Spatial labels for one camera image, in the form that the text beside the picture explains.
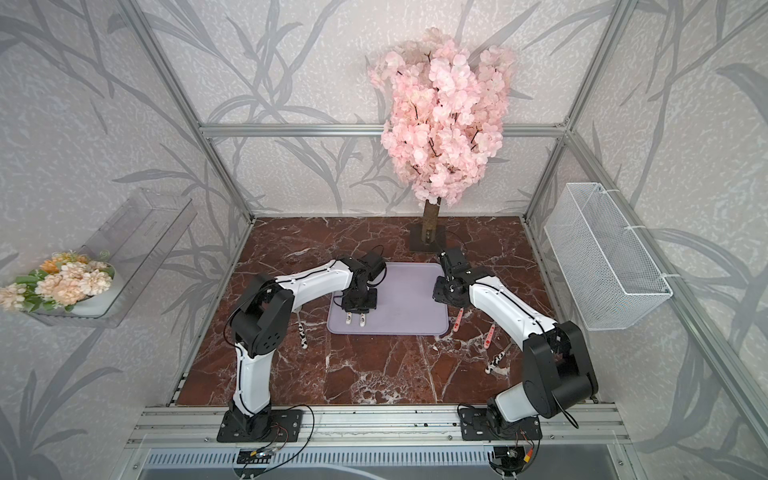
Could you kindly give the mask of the pink handle fork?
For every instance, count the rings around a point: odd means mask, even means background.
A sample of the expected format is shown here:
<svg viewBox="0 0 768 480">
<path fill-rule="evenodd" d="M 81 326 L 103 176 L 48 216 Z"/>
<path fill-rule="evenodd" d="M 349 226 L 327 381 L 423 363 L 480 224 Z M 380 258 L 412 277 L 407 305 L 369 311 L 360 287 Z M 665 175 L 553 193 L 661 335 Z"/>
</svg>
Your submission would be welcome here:
<svg viewBox="0 0 768 480">
<path fill-rule="evenodd" d="M 458 330 L 460 329 L 460 326 L 461 326 L 461 323 L 462 323 L 462 319 L 463 319 L 463 315 L 464 315 L 464 308 L 460 308 L 458 313 L 457 313 L 457 315 L 456 315 L 456 317 L 455 317 L 455 319 L 454 319 L 454 323 L 453 323 L 453 326 L 452 326 L 452 332 L 453 333 L 458 332 Z"/>
</svg>

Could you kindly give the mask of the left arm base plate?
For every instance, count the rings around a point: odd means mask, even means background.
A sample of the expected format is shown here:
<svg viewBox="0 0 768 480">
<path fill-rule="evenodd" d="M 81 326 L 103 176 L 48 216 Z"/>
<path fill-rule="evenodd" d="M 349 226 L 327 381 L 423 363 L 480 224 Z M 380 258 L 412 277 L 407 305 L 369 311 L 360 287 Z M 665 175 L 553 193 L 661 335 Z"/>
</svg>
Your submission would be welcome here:
<svg viewBox="0 0 768 480">
<path fill-rule="evenodd" d="M 233 407 L 225 413 L 216 441 L 294 443 L 298 441 L 302 417 L 300 409 L 265 408 L 256 415 L 248 416 Z"/>
</svg>

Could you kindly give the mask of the cow pattern handle spoon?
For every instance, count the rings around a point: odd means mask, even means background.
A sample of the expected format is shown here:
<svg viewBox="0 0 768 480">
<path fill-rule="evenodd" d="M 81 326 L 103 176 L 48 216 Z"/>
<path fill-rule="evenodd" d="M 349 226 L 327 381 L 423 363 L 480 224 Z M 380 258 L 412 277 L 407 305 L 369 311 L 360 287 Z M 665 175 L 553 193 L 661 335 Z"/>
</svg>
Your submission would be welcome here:
<svg viewBox="0 0 768 480">
<path fill-rule="evenodd" d="M 492 374 L 497 369 L 501 361 L 505 358 L 505 356 L 506 356 L 505 351 L 501 351 L 496 356 L 494 356 L 493 359 L 487 363 L 485 368 L 485 373 Z"/>
</svg>

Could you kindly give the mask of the pink handle spoon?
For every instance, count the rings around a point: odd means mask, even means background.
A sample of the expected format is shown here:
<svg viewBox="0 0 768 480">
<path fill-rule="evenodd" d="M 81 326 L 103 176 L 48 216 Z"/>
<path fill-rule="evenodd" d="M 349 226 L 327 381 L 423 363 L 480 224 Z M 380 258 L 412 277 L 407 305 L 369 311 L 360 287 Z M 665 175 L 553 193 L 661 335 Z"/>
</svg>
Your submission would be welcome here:
<svg viewBox="0 0 768 480">
<path fill-rule="evenodd" d="M 485 349 L 489 349 L 490 348 L 490 346 L 491 346 L 491 344 L 493 342 L 495 330 L 496 330 L 496 324 L 492 324 L 490 329 L 487 332 L 487 335 L 486 335 L 485 339 L 484 339 L 483 347 Z"/>
</svg>

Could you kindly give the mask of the cow pattern handle fork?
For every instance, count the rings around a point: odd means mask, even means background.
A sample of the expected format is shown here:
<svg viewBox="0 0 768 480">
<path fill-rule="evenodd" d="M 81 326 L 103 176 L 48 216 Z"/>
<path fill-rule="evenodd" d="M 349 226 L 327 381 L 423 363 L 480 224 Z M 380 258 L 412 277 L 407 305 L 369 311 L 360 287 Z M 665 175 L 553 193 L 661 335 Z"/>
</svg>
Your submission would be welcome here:
<svg viewBox="0 0 768 480">
<path fill-rule="evenodd" d="M 306 350 L 308 348 L 308 341 L 307 341 L 306 329 L 302 322 L 298 323 L 297 331 L 300 338 L 300 346 L 303 350 Z"/>
</svg>

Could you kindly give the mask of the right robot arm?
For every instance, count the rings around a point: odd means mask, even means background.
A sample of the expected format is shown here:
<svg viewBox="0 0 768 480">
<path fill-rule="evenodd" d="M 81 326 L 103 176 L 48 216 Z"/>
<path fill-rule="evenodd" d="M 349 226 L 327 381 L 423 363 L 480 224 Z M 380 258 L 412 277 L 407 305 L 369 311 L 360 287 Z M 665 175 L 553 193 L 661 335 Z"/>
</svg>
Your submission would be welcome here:
<svg viewBox="0 0 768 480">
<path fill-rule="evenodd" d="M 599 390 L 581 329 L 538 312 L 489 269 L 471 266 L 459 248 L 440 252 L 438 260 L 443 274 L 436 280 L 433 299 L 485 313 L 523 354 L 521 382 L 488 401 L 489 424 L 501 433 L 522 420 L 561 414 L 578 429 L 568 409 Z"/>
</svg>

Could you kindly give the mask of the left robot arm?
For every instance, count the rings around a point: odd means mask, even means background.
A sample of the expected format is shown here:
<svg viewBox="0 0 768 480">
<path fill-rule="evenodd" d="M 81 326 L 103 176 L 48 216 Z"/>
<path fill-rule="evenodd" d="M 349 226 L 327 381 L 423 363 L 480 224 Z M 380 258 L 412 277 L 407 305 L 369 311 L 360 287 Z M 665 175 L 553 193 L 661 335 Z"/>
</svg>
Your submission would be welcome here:
<svg viewBox="0 0 768 480">
<path fill-rule="evenodd" d="M 246 428 L 269 418 L 269 389 L 274 352 L 282 343 L 291 315 L 308 302 L 339 292 L 340 306 L 361 325 L 377 306 L 375 280 L 386 277 L 386 262 L 370 251 L 360 258 L 341 257 L 293 275 L 257 275 L 229 316 L 236 353 L 236 388 L 231 411 Z"/>
</svg>

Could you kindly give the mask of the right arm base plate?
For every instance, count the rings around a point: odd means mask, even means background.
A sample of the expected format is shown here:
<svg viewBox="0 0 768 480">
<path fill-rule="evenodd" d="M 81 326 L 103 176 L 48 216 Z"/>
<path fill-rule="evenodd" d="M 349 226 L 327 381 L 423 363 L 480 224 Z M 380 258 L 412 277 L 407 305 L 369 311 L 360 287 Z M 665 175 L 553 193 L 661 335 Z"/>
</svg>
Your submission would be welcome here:
<svg viewBox="0 0 768 480">
<path fill-rule="evenodd" d="M 458 405 L 459 426 L 465 441 L 530 441 L 542 439 L 541 425 L 537 416 L 509 422 L 488 407 Z"/>
</svg>

